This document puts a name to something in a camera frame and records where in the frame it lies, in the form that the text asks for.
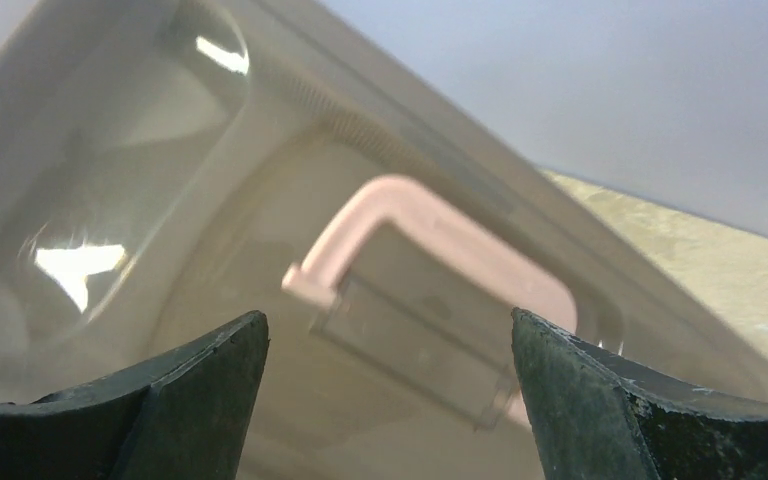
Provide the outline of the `beige translucent plastic toolbox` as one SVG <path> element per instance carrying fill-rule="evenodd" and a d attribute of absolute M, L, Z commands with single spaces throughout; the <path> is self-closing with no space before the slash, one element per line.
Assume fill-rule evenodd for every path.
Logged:
<path fill-rule="evenodd" d="M 267 318 L 232 479 L 544 479 L 511 312 L 768 360 L 312 1 L 0 1 L 0 404 Z"/>

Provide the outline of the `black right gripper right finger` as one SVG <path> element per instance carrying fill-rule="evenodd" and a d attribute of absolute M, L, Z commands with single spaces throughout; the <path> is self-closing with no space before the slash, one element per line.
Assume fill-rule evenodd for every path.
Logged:
<path fill-rule="evenodd" d="M 686 383 L 520 308 L 512 353 L 548 479 L 768 479 L 768 403 Z"/>

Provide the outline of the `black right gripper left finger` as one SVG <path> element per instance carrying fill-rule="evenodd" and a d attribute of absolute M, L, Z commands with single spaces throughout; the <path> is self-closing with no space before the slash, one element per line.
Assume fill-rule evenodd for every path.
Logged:
<path fill-rule="evenodd" d="M 0 479 L 232 479 L 269 348 L 252 311 L 29 404 L 0 404 Z"/>

